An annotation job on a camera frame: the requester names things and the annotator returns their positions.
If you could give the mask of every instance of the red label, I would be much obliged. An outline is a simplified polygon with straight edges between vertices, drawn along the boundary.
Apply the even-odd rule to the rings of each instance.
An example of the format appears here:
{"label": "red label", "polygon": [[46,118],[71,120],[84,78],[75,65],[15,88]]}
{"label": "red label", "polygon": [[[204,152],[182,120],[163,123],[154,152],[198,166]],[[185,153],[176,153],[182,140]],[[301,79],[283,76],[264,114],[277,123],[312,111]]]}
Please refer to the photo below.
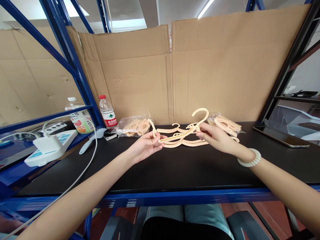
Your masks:
{"label": "red label", "polygon": [[107,127],[114,127],[118,124],[117,119],[113,118],[113,119],[105,119],[104,120],[106,122]]}

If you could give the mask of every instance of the plastic bottle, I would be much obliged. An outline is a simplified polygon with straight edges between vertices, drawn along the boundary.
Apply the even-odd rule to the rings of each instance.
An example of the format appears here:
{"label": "plastic bottle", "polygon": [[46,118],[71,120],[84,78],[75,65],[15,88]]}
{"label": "plastic bottle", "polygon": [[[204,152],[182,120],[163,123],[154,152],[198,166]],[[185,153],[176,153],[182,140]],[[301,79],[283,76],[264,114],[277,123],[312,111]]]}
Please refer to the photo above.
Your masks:
{"label": "plastic bottle", "polygon": [[[65,107],[66,111],[85,106],[82,102],[77,101],[75,97],[68,98],[68,100],[69,100],[69,103]],[[79,112],[71,113],[69,117],[72,123],[74,124],[74,126],[76,127],[78,133],[87,134],[87,133],[93,132],[93,125],[90,121],[91,116],[87,109]]]}
{"label": "plastic bottle", "polygon": [[107,128],[114,128],[118,125],[116,115],[114,114],[111,103],[106,99],[106,95],[99,95],[100,98],[100,111],[105,121]]}

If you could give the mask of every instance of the jeans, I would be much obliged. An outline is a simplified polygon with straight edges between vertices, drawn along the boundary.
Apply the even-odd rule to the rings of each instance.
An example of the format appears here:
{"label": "jeans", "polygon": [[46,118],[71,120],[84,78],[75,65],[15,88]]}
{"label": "jeans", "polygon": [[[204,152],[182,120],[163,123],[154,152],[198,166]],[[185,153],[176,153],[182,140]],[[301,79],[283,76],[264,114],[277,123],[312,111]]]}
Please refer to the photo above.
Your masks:
{"label": "jeans", "polygon": [[151,217],[166,217],[184,222],[211,225],[227,233],[233,240],[220,204],[177,205],[149,207],[146,220]]}

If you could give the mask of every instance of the floor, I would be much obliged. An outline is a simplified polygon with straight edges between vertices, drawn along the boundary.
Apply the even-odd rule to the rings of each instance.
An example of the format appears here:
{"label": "floor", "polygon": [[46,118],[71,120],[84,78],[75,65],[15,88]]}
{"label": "floor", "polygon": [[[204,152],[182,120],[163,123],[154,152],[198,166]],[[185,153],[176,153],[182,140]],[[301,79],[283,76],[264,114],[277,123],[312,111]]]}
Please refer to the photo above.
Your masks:
{"label": "floor", "polygon": [[[280,201],[271,202],[255,202],[254,205],[257,207],[261,215],[271,226],[272,230],[277,234],[280,240],[286,240],[292,236],[285,208]],[[254,219],[259,223],[264,232],[273,239],[264,227],[258,216],[254,213],[248,203],[223,203],[221,204],[223,212],[226,217],[229,217],[237,211],[249,211]],[[122,216],[134,223],[138,214],[139,208],[118,208],[115,216]],[[99,240],[102,232],[111,216],[112,209],[101,209],[98,214],[92,219],[91,225],[91,240]],[[78,228],[78,232],[83,234],[83,223]],[[299,230],[305,229],[305,227],[298,221]]]}

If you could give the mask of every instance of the white bead bracelet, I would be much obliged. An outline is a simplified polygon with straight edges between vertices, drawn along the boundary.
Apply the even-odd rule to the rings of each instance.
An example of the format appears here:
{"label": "white bead bracelet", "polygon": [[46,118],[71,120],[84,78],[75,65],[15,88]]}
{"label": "white bead bracelet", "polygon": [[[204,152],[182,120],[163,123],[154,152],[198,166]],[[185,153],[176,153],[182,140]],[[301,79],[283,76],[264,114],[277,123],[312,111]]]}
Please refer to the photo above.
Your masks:
{"label": "white bead bracelet", "polygon": [[256,157],[255,157],[255,159],[254,159],[252,162],[250,162],[250,163],[243,163],[243,162],[241,162],[240,159],[238,158],[238,162],[239,162],[242,166],[244,166],[244,167],[252,167],[252,166],[255,166],[255,165],[257,165],[257,164],[260,162],[260,160],[261,160],[261,154],[260,154],[257,150],[255,150],[255,149],[253,149],[253,148],[248,148],[248,149],[250,149],[252,152],[254,152],[254,153],[256,154]]}

